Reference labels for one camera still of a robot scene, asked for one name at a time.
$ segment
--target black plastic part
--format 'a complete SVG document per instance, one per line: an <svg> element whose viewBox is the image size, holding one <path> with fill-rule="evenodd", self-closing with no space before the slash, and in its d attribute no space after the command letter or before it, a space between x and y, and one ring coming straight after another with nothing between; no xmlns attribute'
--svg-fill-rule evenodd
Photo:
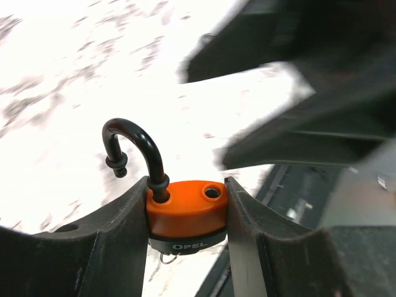
<svg viewBox="0 0 396 297"><path fill-rule="evenodd" d="M141 297L147 178L55 233L0 228L1 296Z"/></svg>
<svg viewBox="0 0 396 297"><path fill-rule="evenodd" d="M236 297L391 297L396 227L311 231L253 199L233 178L228 244Z"/></svg>
<svg viewBox="0 0 396 297"><path fill-rule="evenodd" d="M210 235L194 238L161 238L151 235L149 243L153 249L165 254L190 255L222 242L225 236L226 230L224 228Z"/></svg>
<svg viewBox="0 0 396 297"><path fill-rule="evenodd" d="M275 165L255 199L289 220L316 228L341 171L341 168ZM295 218L287 216L291 209L297 214ZM234 297L228 246L196 294L196 297L204 296Z"/></svg>
<svg viewBox="0 0 396 297"><path fill-rule="evenodd" d="M166 202L169 199L166 188L169 186L170 180L163 171L160 151L152 138L137 124L121 118L110 119L105 123L102 129L102 138L107 152L106 164L113 169L116 177L125 177L127 156L121 151L118 135L130 140L145 158L150 176L147 186L153 190L154 201Z"/></svg>

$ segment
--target hook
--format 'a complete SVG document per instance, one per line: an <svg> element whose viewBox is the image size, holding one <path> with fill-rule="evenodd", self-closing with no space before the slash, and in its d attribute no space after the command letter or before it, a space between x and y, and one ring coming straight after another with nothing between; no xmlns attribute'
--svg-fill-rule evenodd
<svg viewBox="0 0 396 297"><path fill-rule="evenodd" d="M137 124L126 119L114 118L106 122L102 129L103 144L107 152L106 164L113 169L117 178L127 175L127 155L121 151L118 135L130 140L145 158L149 179L147 186L153 191L153 199L157 203L164 203L169 199L166 188L169 177L164 173L160 151L152 138Z"/></svg>

